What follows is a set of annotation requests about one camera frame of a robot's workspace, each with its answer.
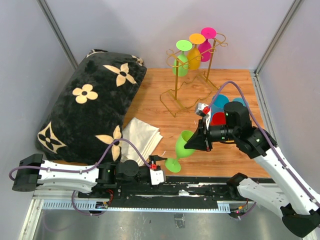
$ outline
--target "white wall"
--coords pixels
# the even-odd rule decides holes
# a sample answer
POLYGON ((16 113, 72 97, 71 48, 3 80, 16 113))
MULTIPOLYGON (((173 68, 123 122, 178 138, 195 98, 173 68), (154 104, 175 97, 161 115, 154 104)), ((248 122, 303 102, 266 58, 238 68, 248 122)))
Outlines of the white wall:
POLYGON ((260 74, 277 140, 320 193, 320 1, 306 0, 260 74))
POLYGON ((32 193, 9 171, 36 152, 41 122, 73 70, 37 1, 0 1, 0 239, 16 240, 32 193))
POLYGON ((204 27, 227 37, 213 68, 254 69, 293 0, 47 0, 76 60, 93 48, 166 68, 166 50, 204 27))

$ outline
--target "folded cloth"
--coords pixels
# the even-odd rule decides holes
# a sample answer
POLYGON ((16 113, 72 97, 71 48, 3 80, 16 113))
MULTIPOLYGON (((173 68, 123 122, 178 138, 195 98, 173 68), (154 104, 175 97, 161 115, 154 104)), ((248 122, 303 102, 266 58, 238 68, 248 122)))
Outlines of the folded cloth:
MULTIPOLYGON (((123 129, 122 135, 124 139, 128 139, 136 146, 145 160, 153 153, 163 138, 163 136, 160 135, 159 128, 135 117, 131 119, 128 125, 123 129)), ((131 159, 136 161, 139 166, 144 165, 144 162, 136 151, 126 142, 122 142, 121 156, 122 162, 131 159)))

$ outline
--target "pillow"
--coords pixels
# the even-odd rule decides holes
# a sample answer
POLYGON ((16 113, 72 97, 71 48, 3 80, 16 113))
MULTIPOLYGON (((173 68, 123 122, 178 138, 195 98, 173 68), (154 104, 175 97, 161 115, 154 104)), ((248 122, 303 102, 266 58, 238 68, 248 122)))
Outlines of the pillow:
MULTIPOLYGON (((147 72, 133 55, 92 50, 61 92, 36 137, 48 160, 95 164, 122 137, 124 117, 147 72)), ((119 161, 116 143, 103 162, 119 161)))

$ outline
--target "green goblet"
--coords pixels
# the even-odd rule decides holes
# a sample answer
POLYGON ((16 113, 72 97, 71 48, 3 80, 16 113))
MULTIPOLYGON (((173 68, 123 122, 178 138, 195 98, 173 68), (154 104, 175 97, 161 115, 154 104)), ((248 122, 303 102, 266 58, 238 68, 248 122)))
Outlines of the green goblet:
POLYGON ((195 149, 185 149, 185 144, 192 137, 193 134, 194 133, 192 131, 188 131, 188 130, 181 132, 175 144, 176 158, 168 158, 167 160, 165 160, 165 167, 169 171, 173 173, 180 172, 181 165, 179 163, 179 159, 187 158, 196 151, 195 149))

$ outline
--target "wooden table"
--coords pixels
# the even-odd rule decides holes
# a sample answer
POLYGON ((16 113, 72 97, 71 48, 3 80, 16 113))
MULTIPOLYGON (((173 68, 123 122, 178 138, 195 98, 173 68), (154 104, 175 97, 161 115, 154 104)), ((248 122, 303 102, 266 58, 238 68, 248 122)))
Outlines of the wooden table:
MULTIPOLYGON (((179 86, 183 81, 191 81, 199 71, 189 71, 188 75, 179 78, 179 86)), ((250 109, 262 125, 262 118, 258 107, 252 79, 248 70, 238 69, 212 69, 209 79, 216 85, 221 86, 227 80, 233 80, 242 89, 250 109)), ((172 69, 150 68, 141 84, 139 91, 132 101, 130 108, 125 116, 125 127, 128 122, 136 117, 150 125, 160 128, 163 139, 153 152, 154 155, 163 155, 167 158, 175 158, 175 144, 183 130, 194 132, 197 128, 196 123, 200 119, 194 113, 194 107, 190 110, 178 113, 173 117, 165 106, 160 102, 160 94, 168 89, 174 89, 175 76, 172 69)), ((185 98, 196 100, 204 91, 196 83, 191 86, 193 90, 188 92, 185 98)), ((237 89, 233 85, 226 86, 222 94, 229 99, 240 97, 237 89)), ((215 93, 213 92, 204 102, 209 103, 215 93)), ((233 144, 214 143, 211 152, 196 151, 188 158, 181 158, 181 171, 172 173, 166 169, 164 162, 161 168, 165 169, 166 175, 180 176, 219 176, 230 177, 236 173, 243 173, 249 177, 269 177, 267 172, 260 167, 254 160, 240 152, 233 144)))

